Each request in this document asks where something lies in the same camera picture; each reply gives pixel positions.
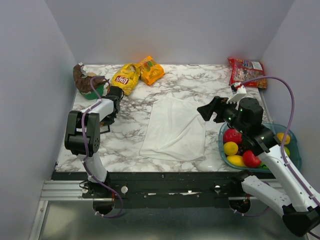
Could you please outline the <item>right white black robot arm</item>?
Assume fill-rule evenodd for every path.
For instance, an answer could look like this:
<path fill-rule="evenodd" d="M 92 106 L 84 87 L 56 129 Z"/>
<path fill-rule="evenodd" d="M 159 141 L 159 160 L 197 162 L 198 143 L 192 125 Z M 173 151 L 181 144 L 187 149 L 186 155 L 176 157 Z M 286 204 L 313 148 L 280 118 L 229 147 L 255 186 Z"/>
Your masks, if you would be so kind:
<path fill-rule="evenodd" d="M 239 103 L 215 96 L 197 108 L 202 118 L 227 123 L 242 134 L 242 142 L 272 172 L 285 193 L 272 188 L 247 170 L 230 183 L 230 191 L 241 196 L 252 195 L 273 209 L 288 230 L 298 237 L 320 224 L 320 194 L 306 181 L 290 157 L 281 149 L 278 137 L 262 123 L 263 108 L 255 98 L 245 97 Z"/>

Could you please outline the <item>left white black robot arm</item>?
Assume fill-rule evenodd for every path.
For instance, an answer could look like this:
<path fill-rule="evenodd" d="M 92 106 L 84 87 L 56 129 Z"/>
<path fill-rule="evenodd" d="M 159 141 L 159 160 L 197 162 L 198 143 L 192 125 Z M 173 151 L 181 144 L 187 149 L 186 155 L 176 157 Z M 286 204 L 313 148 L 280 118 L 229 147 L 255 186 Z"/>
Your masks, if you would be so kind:
<path fill-rule="evenodd" d="M 110 132 L 121 106 L 124 91 L 111 86 L 108 93 L 81 110 L 72 110 L 67 117 L 64 147 L 77 156 L 87 173 L 87 179 L 94 184 L 93 191 L 101 198 L 111 191 L 108 171 L 103 166 L 98 150 L 101 134 Z"/>

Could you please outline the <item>white cloth garment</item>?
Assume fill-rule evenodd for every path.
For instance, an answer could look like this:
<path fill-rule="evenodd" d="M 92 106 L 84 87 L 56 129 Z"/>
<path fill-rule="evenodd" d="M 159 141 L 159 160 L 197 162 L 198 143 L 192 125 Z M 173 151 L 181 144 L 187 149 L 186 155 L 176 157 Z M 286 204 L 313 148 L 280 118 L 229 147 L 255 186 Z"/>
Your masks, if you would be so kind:
<path fill-rule="evenodd" d="M 183 100 L 172 91 L 152 105 L 139 155 L 151 159 L 196 162 L 205 159 L 205 121 L 199 99 Z"/>

